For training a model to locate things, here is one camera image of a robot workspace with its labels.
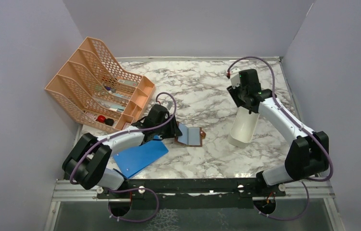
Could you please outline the brown leather card holder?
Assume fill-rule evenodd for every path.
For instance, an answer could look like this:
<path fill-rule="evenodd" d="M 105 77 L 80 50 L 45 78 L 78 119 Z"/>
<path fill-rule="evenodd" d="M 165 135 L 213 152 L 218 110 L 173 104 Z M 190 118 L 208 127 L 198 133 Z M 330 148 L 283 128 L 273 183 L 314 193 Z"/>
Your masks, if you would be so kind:
<path fill-rule="evenodd" d="M 188 127 L 185 124 L 179 122 L 178 127 L 182 135 L 175 138 L 174 141 L 176 143 L 190 147 L 203 146 L 203 139 L 206 137 L 206 133 L 201 127 Z"/>

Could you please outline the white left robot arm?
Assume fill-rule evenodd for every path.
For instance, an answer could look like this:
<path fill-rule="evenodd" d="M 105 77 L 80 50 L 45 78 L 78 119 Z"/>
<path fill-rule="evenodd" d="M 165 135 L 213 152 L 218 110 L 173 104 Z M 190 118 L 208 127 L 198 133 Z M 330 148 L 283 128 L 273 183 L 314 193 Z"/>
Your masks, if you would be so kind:
<path fill-rule="evenodd" d="M 110 157 L 149 143 L 156 136 L 167 139 L 179 134 L 175 115 L 155 104 L 147 116 L 122 131 L 99 137 L 91 133 L 82 135 L 64 160 L 62 170 L 72 184 L 79 184 L 85 190 L 94 186 L 108 188 L 120 198 L 126 195 L 128 185 L 119 170 L 107 168 Z"/>

